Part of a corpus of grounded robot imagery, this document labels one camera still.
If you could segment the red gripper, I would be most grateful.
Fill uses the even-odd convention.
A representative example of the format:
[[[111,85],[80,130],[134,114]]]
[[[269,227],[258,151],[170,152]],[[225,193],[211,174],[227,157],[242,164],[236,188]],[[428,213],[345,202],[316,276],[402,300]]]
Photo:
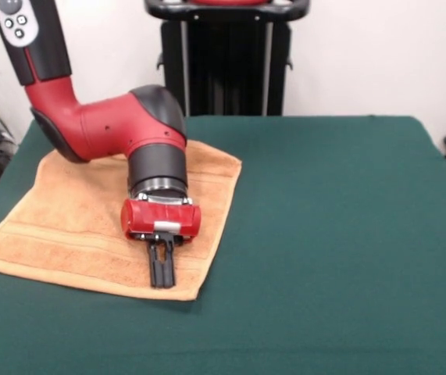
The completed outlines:
[[[172,288],[176,283],[173,235],[182,238],[194,238],[198,235],[202,222],[200,207],[188,203],[126,199],[120,212],[120,222],[122,231],[128,238],[148,238],[151,286]],[[164,263],[159,258],[159,241],[154,238],[160,234],[165,234]]]

